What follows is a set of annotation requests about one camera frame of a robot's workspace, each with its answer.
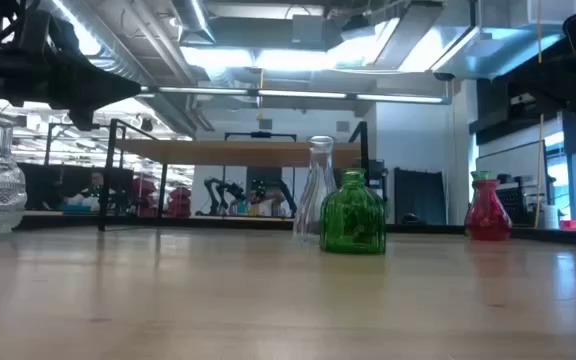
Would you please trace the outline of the black pegboard rack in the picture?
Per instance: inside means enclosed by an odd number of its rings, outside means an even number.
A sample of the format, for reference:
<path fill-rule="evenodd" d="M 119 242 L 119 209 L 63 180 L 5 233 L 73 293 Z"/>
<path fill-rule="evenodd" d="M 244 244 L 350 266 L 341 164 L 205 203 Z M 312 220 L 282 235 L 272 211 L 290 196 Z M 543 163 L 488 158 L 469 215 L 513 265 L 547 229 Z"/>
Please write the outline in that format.
<path fill-rule="evenodd" d="M 511 174 L 498 174 L 496 194 L 514 226 L 527 226 L 529 214 L 525 196 L 525 178 Z"/>

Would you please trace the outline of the wooden shelf with black frame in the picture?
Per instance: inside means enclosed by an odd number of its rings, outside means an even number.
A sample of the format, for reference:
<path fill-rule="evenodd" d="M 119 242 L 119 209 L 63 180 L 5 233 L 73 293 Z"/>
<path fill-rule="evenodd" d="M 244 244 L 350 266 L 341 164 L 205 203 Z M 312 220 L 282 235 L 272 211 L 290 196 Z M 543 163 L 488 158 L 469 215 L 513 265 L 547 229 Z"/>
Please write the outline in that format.
<path fill-rule="evenodd" d="M 114 164 L 117 149 L 157 161 L 162 164 L 161 181 L 167 180 L 170 165 L 225 165 L 259 167 L 305 167 L 309 163 L 308 146 L 305 142 L 255 142 L 255 141 L 178 141 L 161 140 L 148 133 L 142 139 L 117 137 L 117 128 L 134 127 L 122 120 L 112 119 L 109 126 L 105 178 Z M 107 214 L 108 183 L 101 195 L 101 210 L 98 217 L 105 219 Z M 158 204 L 155 217 L 172 218 L 163 215 L 163 204 Z"/>

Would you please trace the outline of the squat green glass vase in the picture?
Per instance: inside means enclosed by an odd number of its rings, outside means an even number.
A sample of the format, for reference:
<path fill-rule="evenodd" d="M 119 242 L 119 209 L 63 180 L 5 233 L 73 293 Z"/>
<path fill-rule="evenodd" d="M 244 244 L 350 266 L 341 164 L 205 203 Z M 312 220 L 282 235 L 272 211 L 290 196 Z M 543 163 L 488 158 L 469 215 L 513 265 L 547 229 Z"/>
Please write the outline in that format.
<path fill-rule="evenodd" d="M 346 169 L 341 187 L 323 201 L 319 247 L 327 253 L 378 254 L 386 250 L 383 200 L 365 186 L 365 170 Z"/>

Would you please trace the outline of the slim clear glass vase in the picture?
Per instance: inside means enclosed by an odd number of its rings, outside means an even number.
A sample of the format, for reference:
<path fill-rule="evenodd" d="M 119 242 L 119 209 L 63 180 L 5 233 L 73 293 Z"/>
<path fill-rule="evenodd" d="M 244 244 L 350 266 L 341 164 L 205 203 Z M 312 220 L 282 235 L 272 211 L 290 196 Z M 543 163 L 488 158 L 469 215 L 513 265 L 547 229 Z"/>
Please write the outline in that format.
<path fill-rule="evenodd" d="M 337 190 L 332 166 L 334 144 L 330 136 L 309 139 L 309 171 L 293 224 L 293 237 L 299 241 L 319 241 L 322 204 Z"/>

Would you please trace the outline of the dark grey curtain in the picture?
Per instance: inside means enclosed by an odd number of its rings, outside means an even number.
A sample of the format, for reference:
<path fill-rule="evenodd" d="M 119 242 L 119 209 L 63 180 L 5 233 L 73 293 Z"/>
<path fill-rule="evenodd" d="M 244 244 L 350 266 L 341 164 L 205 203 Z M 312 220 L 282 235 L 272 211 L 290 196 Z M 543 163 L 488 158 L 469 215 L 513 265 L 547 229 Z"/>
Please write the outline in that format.
<path fill-rule="evenodd" d="M 428 225 L 446 225 L 446 200 L 441 172 L 394 169 L 394 217 L 404 224 L 414 215 Z"/>

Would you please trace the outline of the red glass vase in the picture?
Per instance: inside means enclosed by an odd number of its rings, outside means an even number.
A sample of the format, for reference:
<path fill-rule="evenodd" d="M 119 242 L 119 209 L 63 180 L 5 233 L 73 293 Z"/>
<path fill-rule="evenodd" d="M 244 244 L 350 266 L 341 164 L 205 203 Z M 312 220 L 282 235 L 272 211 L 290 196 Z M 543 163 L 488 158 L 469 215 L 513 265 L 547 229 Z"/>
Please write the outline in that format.
<path fill-rule="evenodd" d="M 496 179 L 474 180 L 475 197 L 467 213 L 465 226 L 472 240 L 506 241 L 512 221 L 499 200 Z"/>

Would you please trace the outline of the dark partition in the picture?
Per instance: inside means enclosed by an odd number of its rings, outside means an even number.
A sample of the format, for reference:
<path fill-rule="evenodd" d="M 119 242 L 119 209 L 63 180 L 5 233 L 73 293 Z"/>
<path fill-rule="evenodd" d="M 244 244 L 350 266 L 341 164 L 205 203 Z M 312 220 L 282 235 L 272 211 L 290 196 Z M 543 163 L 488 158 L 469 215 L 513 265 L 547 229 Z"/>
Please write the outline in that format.
<path fill-rule="evenodd" d="M 90 205 L 101 209 L 101 195 L 108 183 L 108 211 L 128 205 L 134 172 L 111 168 L 108 178 L 101 167 L 19 163 L 26 181 L 26 210 L 59 211 L 61 205 Z"/>

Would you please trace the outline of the white cup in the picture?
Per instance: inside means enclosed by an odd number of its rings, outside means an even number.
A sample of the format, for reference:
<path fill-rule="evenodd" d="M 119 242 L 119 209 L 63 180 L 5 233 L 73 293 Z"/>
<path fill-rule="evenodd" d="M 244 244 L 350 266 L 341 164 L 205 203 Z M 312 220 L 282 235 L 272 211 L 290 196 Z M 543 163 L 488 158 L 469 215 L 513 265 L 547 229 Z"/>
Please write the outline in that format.
<path fill-rule="evenodd" d="M 559 229 L 559 210 L 555 205 L 543 207 L 543 227 L 549 230 Z"/>

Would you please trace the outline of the black aluminium table frame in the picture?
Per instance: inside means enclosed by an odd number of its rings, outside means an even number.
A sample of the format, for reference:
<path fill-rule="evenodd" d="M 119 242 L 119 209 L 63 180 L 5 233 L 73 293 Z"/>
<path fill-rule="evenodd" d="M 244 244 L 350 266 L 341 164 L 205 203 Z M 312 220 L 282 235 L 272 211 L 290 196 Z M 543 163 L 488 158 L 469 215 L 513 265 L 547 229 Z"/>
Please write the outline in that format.
<path fill-rule="evenodd" d="M 292 225 L 287 221 L 253 220 L 253 219 L 211 219 L 200 218 L 140 218 L 140 217 L 107 217 L 100 219 L 96 215 L 24 215 L 15 230 L 56 229 L 78 226 L 97 226 L 103 223 L 108 226 L 138 227 L 175 227 L 206 229 L 244 229 L 244 230 L 286 230 L 291 232 Z M 545 230 L 532 228 L 513 228 L 511 237 L 534 240 L 544 243 L 555 243 L 576 246 L 576 231 Z"/>

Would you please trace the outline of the magenta chair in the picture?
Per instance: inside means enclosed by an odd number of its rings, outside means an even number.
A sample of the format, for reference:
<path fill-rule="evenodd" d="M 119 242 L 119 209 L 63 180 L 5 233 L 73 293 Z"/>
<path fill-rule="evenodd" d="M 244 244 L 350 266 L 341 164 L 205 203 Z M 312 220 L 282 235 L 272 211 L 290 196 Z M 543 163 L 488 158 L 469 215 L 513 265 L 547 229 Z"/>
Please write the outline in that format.
<path fill-rule="evenodd" d="M 192 191 L 186 187 L 177 187 L 170 193 L 168 202 L 168 215 L 171 217 L 187 218 L 191 214 Z"/>
<path fill-rule="evenodd" d="M 139 217 L 155 217 L 158 213 L 158 201 L 155 199 L 157 188 L 148 179 L 134 178 L 132 181 L 132 206 Z"/>

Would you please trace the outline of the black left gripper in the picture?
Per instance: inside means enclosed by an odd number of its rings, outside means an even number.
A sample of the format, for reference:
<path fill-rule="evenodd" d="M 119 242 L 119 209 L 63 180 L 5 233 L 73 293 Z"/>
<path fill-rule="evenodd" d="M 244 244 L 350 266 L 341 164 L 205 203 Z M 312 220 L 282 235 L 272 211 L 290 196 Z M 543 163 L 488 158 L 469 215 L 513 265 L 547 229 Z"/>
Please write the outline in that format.
<path fill-rule="evenodd" d="M 93 111 L 141 92 L 138 82 L 104 71 L 76 56 L 74 26 L 36 7 L 15 10 L 0 46 L 7 91 L 24 101 L 73 108 L 69 118 L 81 131 L 93 128 Z"/>

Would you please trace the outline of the long ceiling light bar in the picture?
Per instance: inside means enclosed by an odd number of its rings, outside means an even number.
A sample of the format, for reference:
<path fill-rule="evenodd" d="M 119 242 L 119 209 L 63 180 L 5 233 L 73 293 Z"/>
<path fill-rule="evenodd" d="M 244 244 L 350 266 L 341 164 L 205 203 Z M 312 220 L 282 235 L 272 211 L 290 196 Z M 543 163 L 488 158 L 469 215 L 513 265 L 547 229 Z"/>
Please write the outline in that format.
<path fill-rule="evenodd" d="M 415 103 L 415 104 L 447 104 L 445 97 L 390 95 L 390 94 L 363 94 L 318 91 L 294 91 L 256 88 L 214 88 L 214 87 L 169 87 L 169 86 L 142 86 L 140 94 L 186 94 L 186 95 L 212 95 L 212 96 L 246 96 L 246 97 L 277 97 L 277 98 L 303 98 L 346 101 L 369 101 L 389 103 Z"/>

